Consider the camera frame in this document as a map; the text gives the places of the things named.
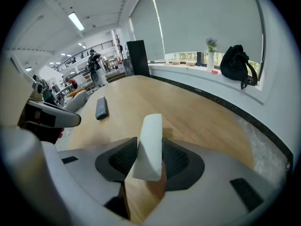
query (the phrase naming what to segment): white ceiling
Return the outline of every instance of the white ceiling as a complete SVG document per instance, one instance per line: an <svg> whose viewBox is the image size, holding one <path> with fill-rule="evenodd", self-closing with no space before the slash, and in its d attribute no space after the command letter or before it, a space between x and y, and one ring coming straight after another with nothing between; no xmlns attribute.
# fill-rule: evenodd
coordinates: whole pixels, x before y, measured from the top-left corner
<svg viewBox="0 0 301 226"><path fill-rule="evenodd" d="M31 0L8 36L4 49L14 52L25 67L41 66L76 39L119 21L125 0ZM85 29L69 20L75 12Z"/></svg>

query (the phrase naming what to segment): black backpack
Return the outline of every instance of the black backpack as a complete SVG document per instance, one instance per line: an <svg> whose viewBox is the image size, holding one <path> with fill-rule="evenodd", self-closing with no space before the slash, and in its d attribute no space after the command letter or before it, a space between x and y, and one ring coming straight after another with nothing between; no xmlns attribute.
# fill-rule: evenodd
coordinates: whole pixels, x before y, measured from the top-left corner
<svg viewBox="0 0 301 226"><path fill-rule="evenodd" d="M230 47L220 65L220 70L223 76L234 81L241 81L240 87L244 89L247 85L257 85L257 73L254 68L248 63L249 56L246 55L241 45ZM252 77L249 78L247 66L252 72Z"/></svg>

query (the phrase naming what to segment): wooden table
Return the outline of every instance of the wooden table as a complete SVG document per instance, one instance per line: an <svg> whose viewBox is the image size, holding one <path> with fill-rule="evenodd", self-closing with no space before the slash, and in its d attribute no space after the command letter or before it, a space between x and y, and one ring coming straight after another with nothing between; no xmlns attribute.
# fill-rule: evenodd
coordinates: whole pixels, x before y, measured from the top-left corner
<svg viewBox="0 0 301 226"><path fill-rule="evenodd" d="M97 100L105 96L108 118L95 118ZM69 149L103 145L138 137L146 115L161 113L163 136L227 153L253 169L251 145L232 116L217 103L171 84L143 76L131 76L98 89L82 110L82 121L73 129ZM160 182L126 178L131 221L142 223L164 196Z"/></svg>

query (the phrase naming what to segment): indoor office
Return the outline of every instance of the indoor office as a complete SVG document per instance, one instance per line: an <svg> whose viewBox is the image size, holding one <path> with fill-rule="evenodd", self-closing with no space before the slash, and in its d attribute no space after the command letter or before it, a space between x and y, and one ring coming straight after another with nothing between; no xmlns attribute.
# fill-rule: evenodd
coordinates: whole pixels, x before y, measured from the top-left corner
<svg viewBox="0 0 301 226"><path fill-rule="evenodd" d="M251 225L297 167L271 0L29 0L1 58L1 156L41 222Z"/></svg>

